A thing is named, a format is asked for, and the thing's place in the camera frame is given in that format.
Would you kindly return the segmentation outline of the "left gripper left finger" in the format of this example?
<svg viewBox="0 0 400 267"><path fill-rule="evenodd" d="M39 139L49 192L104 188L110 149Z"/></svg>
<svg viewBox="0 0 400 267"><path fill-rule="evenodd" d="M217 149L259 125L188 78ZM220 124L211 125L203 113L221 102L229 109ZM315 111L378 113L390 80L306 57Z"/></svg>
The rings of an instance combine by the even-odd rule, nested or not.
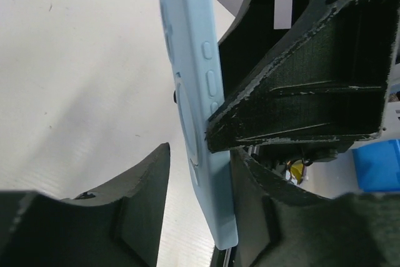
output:
<svg viewBox="0 0 400 267"><path fill-rule="evenodd" d="M170 170L160 144L74 199L1 192L2 266L156 266Z"/></svg>

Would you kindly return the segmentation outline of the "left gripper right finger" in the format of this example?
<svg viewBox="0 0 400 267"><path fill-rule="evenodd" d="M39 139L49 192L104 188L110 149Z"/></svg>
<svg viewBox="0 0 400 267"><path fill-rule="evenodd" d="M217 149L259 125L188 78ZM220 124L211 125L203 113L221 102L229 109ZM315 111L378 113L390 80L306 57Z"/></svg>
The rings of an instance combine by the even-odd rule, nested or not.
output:
<svg viewBox="0 0 400 267"><path fill-rule="evenodd" d="M299 188L246 151L231 152L239 242L212 266L398 266L399 195L329 199Z"/></svg>

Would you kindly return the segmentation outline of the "phone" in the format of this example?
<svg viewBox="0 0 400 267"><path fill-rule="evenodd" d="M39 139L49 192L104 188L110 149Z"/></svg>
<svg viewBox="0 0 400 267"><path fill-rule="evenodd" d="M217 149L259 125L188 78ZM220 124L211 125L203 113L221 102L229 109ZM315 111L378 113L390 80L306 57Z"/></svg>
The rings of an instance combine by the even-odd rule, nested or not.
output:
<svg viewBox="0 0 400 267"><path fill-rule="evenodd" d="M159 0L191 181L217 249L238 244L229 151L210 152L208 119L224 102L213 0Z"/></svg>

